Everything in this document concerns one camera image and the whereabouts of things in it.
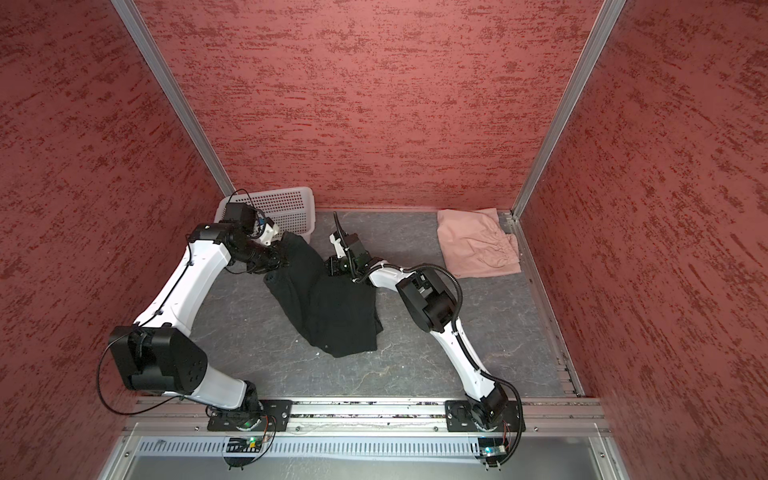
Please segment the black shorts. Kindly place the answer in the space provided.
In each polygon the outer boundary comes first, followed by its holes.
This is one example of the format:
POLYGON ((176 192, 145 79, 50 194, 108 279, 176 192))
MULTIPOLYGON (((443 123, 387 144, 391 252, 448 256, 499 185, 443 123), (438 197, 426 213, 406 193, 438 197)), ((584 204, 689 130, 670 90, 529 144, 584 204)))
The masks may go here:
POLYGON ((297 332, 335 358, 375 351, 383 331, 375 288, 331 276, 299 235, 285 233, 280 249, 283 263, 264 276, 264 283, 297 332))

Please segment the pink shorts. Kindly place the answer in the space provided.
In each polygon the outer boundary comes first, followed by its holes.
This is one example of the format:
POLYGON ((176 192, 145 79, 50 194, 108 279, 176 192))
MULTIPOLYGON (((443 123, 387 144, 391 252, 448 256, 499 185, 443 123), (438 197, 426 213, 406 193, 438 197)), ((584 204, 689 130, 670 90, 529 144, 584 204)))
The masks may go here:
POLYGON ((446 269, 456 278, 490 278, 521 272, 517 238, 501 228, 495 208, 440 210, 437 223, 446 269))

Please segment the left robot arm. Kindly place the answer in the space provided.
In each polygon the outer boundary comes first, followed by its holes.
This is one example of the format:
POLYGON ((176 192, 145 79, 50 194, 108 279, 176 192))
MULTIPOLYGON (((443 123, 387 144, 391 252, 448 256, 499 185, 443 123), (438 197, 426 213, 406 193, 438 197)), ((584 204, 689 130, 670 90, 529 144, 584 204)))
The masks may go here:
POLYGON ((212 367, 189 336, 222 271, 241 264, 247 274, 264 274, 281 266, 279 233, 271 218, 247 203, 228 203, 220 221, 194 228, 160 293, 131 325, 110 334, 105 353, 127 389, 185 398, 222 412, 261 413, 255 386, 212 367))

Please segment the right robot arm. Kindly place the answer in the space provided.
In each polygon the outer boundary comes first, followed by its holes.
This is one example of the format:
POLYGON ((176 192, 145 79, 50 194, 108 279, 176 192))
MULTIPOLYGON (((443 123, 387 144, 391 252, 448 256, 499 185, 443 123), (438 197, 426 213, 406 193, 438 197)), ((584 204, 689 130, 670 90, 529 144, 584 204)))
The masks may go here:
POLYGON ((434 264, 402 267, 374 257, 356 234, 337 230, 329 241, 334 248, 330 271, 398 293, 415 325, 435 338, 448 356, 476 426, 489 431, 501 424, 509 397, 502 383, 487 372, 461 325, 463 291, 455 277, 434 264))

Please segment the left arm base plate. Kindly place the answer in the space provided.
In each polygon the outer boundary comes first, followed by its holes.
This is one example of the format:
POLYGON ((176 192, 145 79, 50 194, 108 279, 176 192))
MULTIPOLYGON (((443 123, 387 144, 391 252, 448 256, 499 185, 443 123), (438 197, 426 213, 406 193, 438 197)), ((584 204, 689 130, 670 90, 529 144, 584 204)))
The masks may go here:
POLYGON ((207 406, 207 430, 211 432, 250 433, 287 428, 294 402, 291 400, 261 400, 258 412, 222 410, 207 406))

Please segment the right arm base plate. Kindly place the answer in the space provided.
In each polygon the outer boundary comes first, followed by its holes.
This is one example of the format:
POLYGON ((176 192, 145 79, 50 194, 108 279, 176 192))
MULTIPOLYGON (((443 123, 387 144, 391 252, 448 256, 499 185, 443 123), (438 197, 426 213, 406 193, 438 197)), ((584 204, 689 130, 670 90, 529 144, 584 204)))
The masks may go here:
POLYGON ((446 425, 449 432, 498 432, 507 428, 508 433, 518 430, 520 422, 517 402, 508 401, 503 407, 490 410, 472 400, 446 400, 444 403, 446 425))

